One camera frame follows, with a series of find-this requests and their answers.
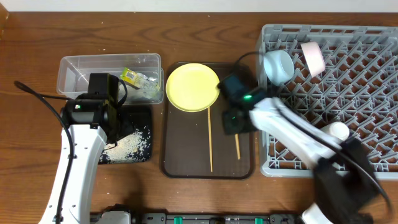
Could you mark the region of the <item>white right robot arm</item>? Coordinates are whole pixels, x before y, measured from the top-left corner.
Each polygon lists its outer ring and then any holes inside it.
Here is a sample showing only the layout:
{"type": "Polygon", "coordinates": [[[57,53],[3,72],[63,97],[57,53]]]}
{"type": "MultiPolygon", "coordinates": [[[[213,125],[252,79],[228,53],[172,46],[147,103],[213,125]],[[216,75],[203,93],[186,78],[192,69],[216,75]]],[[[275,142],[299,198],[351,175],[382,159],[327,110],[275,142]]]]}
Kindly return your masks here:
{"type": "Polygon", "coordinates": [[[230,105],[223,113],[226,134],[255,129],[269,133],[312,170],[315,198],[301,214],[302,223],[373,223],[372,216],[360,210],[377,196],[384,198],[387,207],[381,223],[393,219],[391,200],[359,140],[342,141],[324,133],[264,88],[250,89],[235,73],[217,87],[230,105]]]}

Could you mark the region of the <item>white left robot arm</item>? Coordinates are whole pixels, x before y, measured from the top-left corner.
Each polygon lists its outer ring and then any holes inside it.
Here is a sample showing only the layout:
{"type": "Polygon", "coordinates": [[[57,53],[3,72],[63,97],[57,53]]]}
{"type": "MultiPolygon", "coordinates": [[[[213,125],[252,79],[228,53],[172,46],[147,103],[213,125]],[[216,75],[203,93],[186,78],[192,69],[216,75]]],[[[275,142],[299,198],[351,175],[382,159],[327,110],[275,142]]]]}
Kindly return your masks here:
{"type": "Polygon", "coordinates": [[[62,149],[41,223],[89,223],[100,155],[120,129],[119,78],[92,73],[88,91],[62,108],[62,149]]]}

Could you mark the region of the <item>white rice bowl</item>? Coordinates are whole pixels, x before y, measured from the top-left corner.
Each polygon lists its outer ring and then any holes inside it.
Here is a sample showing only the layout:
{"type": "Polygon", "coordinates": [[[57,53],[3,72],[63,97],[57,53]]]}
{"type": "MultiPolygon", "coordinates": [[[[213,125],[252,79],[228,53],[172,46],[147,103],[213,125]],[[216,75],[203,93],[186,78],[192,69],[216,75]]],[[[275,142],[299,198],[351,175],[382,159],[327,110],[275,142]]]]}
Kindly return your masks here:
{"type": "Polygon", "coordinates": [[[325,71],[326,66],[319,45],[316,42],[300,44],[308,70],[312,77],[325,71]]]}

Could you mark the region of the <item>yellow plate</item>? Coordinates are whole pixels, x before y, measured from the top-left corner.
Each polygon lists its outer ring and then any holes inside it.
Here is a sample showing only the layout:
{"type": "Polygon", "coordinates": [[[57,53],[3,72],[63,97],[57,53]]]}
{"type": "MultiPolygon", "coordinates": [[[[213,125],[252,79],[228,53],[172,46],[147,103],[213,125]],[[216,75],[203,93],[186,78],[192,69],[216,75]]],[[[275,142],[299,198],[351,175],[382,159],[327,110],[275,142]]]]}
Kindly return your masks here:
{"type": "Polygon", "coordinates": [[[220,79],[216,72],[202,63],[177,67],[168,77],[166,95],[174,107],[185,112],[209,108],[218,98],[220,79]]]}

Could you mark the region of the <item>clear plastic wrapper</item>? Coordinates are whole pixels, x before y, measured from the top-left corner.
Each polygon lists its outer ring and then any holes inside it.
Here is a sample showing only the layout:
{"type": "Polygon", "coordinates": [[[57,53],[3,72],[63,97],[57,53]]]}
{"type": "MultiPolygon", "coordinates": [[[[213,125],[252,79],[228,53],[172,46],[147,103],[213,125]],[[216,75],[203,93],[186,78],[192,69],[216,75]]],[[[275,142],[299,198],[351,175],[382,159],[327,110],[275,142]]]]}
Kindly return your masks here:
{"type": "Polygon", "coordinates": [[[152,100],[158,97],[158,90],[151,89],[135,89],[130,85],[127,85],[127,98],[129,100],[152,100]]]}

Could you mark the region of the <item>yellow-labelled plastic wrapper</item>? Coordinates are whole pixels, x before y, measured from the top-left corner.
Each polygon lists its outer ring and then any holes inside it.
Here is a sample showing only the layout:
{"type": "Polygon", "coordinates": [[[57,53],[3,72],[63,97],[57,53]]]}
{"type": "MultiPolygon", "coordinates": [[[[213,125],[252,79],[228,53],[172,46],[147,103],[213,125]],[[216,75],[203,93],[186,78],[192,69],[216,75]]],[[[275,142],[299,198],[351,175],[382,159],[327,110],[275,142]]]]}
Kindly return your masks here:
{"type": "Polygon", "coordinates": [[[157,83],[154,80],[151,80],[143,73],[135,72],[128,68],[124,69],[120,76],[120,79],[127,82],[136,89],[155,90],[158,87],[157,83]]]}

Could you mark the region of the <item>small pale green cup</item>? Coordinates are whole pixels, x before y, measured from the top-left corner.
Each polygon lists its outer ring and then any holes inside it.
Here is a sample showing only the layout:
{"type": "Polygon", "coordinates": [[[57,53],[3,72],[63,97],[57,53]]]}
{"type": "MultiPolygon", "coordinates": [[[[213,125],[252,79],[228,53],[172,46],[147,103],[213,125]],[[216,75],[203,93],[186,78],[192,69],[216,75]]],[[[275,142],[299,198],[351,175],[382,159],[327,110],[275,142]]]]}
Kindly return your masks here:
{"type": "Polygon", "coordinates": [[[321,128],[324,133],[334,136],[342,141],[349,137],[349,128],[342,122],[334,122],[321,128]]]}

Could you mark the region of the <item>blue bowl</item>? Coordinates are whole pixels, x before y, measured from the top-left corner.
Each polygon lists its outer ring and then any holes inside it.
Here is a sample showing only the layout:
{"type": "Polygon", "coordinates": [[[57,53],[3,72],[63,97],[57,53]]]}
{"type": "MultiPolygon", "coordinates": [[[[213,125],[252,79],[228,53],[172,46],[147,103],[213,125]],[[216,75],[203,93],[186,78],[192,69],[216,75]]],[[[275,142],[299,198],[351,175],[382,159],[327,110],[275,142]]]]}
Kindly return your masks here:
{"type": "Polygon", "coordinates": [[[290,55],[284,50],[274,50],[265,54],[264,71],[275,86],[290,81],[294,75],[294,64],[290,55]]]}

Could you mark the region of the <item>wooden chopstick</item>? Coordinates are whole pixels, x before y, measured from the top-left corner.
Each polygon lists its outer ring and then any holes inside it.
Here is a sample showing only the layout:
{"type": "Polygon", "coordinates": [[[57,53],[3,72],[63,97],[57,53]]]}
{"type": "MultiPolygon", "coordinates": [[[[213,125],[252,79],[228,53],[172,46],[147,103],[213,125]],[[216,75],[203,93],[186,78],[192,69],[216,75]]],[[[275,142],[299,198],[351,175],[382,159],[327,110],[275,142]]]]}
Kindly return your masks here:
{"type": "Polygon", "coordinates": [[[209,157],[210,157],[210,170],[213,172],[213,146],[212,146],[212,133],[211,133],[211,108],[207,108],[208,116],[208,141],[209,141],[209,157]]]}
{"type": "Polygon", "coordinates": [[[241,151],[240,151],[240,146],[239,146],[239,134],[234,135],[234,140],[235,140],[235,145],[236,145],[237,158],[238,158],[238,160],[240,160],[241,159],[241,151]]]}

